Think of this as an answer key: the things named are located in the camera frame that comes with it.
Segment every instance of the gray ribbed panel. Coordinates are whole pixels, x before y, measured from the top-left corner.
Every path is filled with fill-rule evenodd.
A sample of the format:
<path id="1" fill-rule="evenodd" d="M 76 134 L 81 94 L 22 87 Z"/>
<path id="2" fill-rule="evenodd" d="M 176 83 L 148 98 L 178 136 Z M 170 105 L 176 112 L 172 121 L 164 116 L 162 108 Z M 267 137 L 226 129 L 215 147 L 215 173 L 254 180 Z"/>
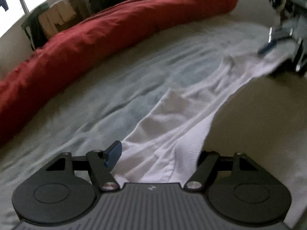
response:
<path id="1" fill-rule="evenodd" d="M 237 226 L 216 215 L 200 194 L 179 184 L 126 184 L 105 193 L 86 216 L 62 226 L 20 223 L 15 230 L 288 230 L 279 223 L 263 228 Z"/>

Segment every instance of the white logo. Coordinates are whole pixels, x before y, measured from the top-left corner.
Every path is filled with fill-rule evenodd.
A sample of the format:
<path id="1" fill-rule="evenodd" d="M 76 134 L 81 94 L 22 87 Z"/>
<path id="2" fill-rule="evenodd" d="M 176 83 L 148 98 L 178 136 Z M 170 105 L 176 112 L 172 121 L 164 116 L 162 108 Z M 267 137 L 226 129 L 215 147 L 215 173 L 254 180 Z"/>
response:
<path id="1" fill-rule="evenodd" d="M 157 189 L 157 187 L 156 187 L 156 186 L 154 186 L 154 185 L 152 185 L 151 187 L 148 187 L 148 189 L 149 189 L 149 190 L 151 190 L 151 191 L 154 191 L 154 190 L 156 190 L 156 189 Z"/>

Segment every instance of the red blanket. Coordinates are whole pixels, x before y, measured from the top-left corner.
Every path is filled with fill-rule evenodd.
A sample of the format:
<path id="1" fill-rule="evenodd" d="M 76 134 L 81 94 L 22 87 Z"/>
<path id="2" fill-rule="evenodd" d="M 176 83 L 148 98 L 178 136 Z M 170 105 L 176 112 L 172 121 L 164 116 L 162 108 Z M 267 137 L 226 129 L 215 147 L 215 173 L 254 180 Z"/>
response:
<path id="1" fill-rule="evenodd" d="M 237 1 L 129 0 L 58 33 L 0 83 L 0 144 L 106 56 L 169 27 L 228 13 Z"/>

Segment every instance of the bed sheet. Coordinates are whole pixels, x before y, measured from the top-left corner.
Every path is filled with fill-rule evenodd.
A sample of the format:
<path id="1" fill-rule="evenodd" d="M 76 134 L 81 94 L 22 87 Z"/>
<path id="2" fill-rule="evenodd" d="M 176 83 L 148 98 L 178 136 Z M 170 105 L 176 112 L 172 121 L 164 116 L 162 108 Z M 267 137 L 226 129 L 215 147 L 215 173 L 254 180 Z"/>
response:
<path id="1" fill-rule="evenodd" d="M 218 16 L 159 32 L 97 65 L 0 149 L 0 229 L 18 223 L 13 190 L 57 154 L 84 155 L 122 140 L 168 88 L 198 83 L 217 69 L 225 49 L 267 37 L 263 26 Z"/>

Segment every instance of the silver screw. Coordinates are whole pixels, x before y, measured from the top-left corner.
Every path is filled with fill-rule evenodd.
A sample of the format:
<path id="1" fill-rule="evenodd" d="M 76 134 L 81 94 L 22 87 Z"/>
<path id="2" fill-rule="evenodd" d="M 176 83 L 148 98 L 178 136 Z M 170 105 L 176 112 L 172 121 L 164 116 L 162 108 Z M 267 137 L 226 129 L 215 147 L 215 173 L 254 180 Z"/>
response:
<path id="1" fill-rule="evenodd" d="M 196 181 L 191 181 L 187 183 L 187 188 L 188 189 L 200 189 L 201 188 L 201 183 L 196 182 Z"/>
<path id="2" fill-rule="evenodd" d="M 118 185 L 114 182 L 107 182 L 102 186 L 105 191 L 114 191 L 118 189 Z"/>

